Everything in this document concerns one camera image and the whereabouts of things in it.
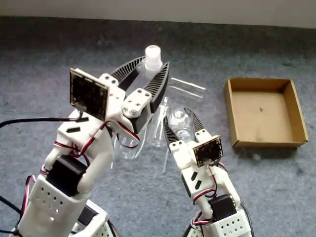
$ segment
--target electrical wiring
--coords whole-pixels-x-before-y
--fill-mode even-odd
[[[223,168],[227,172],[226,166],[223,163],[218,162],[217,166],[220,166],[221,168]]]
[[[134,139],[136,139],[138,141],[138,143],[140,143],[140,138],[133,133],[131,130],[129,130],[124,124],[122,124],[121,122],[117,121],[117,123],[119,124],[119,126],[126,131],[127,133],[129,133]]]
[[[91,162],[89,160],[89,158],[85,155],[85,154],[82,154],[82,155],[79,155],[79,149],[77,146],[67,146],[65,144],[62,144],[60,142],[54,142],[54,145],[58,146],[58,147],[63,147],[63,148],[68,148],[71,150],[71,154],[75,157],[75,158],[79,158],[81,156],[84,157],[84,160],[85,162],[87,163],[87,166],[90,166],[91,165]]]
[[[0,233],[13,234],[14,236],[23,237],[23,235],[21,235],[19,232],[16,232],[16,231],[4,231],[4,230],[0,230]]]
[[[79,112],[78,118],[20,118],[20,119],[12,119],[0,122],[0,128],[14,123],[22,123],[22,122],[71,122],[78,121],[82,118],[83,112]]]
[[[199,220],[201,215],[202,215],[202,212],[201,211],[198,212],[196,217],[191,220],[191,226],[202,226],[202,225],[206,225],[212,221],[211,219]]]
[[[124,145],[120,140],[119,140],[119,134],[117,133],[117,139],[118,139],[118,142],[121,144],[121,146],[124,146],[124,147],[126,147],[126,148],[129,148],[129,149],[134,149],[134,148],[136,148],[138,145],[139,145],[139,143],[137,143],[135,146],[127,146],[127,145]]]
[[[207,194],[207,193],[210,193],[210,192],[214,192],[211,195],[211,197],[214,197],[216,195],[216,189],[205,189],[202,192],[200,192],[199,194],[195,195],[194,198],[193,198],[193,205],[195,205],[197,199],[199,199],[204,194]]]
[[[247,208],[245,207],[245,205],[244,205],[244,203],[243,203],[242,201],[240,202],[240,205],[241,205],[241,207],[243,208],[243,210],[244,210],[245,213],[246,213],[246,216],[247,216],[247,219],[248,219],[248,222],[249,222],[249,225],[250,225],[251,236],[252,236],[252,237],[255,237],[255,233],[254,233],[254,231],[253,231],[252,221],[251,221],[251,218],[250,218],[250,214],[249,214]]]
[[[47,175],[48,174],[48,171],[45,169],[45,165],[43,164],[40,168],[40,173],[42,173],[43,175]]]
[[[21,208],[21,213],[20,213],[20,219],[22,218],[25,208],[28,204],[28,200],[29,200],[29,194],[30,194],[30,182],[31,180],[33,182],[36,181],[36,178],[34,175],[29,175],[25,181],[25,191],[24,191],[24,197],[23,197],[23,202],[22,202],[22,208]]]
[[[211,196],[209,196],[209,195],[205,195],[205,196],[206,196],[207,198],[215,198],[215,197],[217,196],[217,182],[216,182],[216,179],[215,179],[215,176],[214,176],[212,170],[210,169],[210,166],[208,166],[207,168],[208,168],[208,170],[211,172],[212,179],[213,179],[213,182],[214,182],[214,184],[215,184],[215,192],[214,192]]]
[[[14,205],[13,203],[11,203],[10,201],[8,201],[6,198],[4,198],[3,196],[0,195],[0,201],[2,201],[5,205],[11,207],[13,210],[15,210],[18,214],[21,214],[21,210]]]

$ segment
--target screw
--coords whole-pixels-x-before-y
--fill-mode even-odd
[[[135,114],[136,114],[136,110],[131,110],[129,113],[130,113],[131,115],[135,115]]]

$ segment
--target perforated white panel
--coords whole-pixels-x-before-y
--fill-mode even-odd
[[[185,237],[203,237],[203,235],[201,231],[190,229],[189,233]]]
[[[106,222],[93,237],[114,237],[109,223]]]
[[[192,197],[215,186],[205,169],[206,167],[198,168],[196,165],[192,165],[181,171]]]
[[[55,220],[60,220],[71,210],[69,197],[60,192],[43,176],[39,176],[31,192],[30,201]]]
[[[250,233],[250,225],[244,210],[238,210],[236,214],[217,221],[207,228],[210,228],[217,237],[239,237]]]

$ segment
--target open cardboard tray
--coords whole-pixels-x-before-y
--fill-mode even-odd
[[[299,147],[308,141],[292,80],[232,78],[224,93],[234,147]]]

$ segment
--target black cable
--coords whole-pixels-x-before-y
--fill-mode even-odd
[[[4,231],[4,230],[0,230],[0,233],[5,233],[5,234],[13,234],[13,231]]]
[[[7,199],[5,199],[4,197],[2,197],[0,195],[0,201],[2,201],[4,204],[8,205],[9,207],[11,207],[13,210],[15,210],[17,213],[21,214],[21,210],[14,205],[13,203],[11,203],[10,201],[8,201]]]
[[[83,112],[79,112],[78,118],[20,118],[20,119],[12,119],[0,122],[0,128],[14,123],[21,123],[21,122],[70,122],[70,121],[77,121],[82,118]]]
[[[23,235],[21,235],[19,232],[16,232],[16,231],[5,231],[5,230],[0,230],[0,233],[13,234],[14,236],[23,237]]]
[[[250,225],[251,235],[252,235],[252,237],[255,237],[255,233],[254,233],[254,231],[253,231],[252,221],[251,221],[251,218],[250,218],[250,214],[249,214],[247,208],[245,207],[245,205],[243,204],[243,202],[240,202],[240,205],[241,205],[241,207],[243,208],[243,210],[244,210],[245,213],[246,213],[246,216],[247,216],[247,219],[248,219],[248,222],[249,222],[249,225]]]

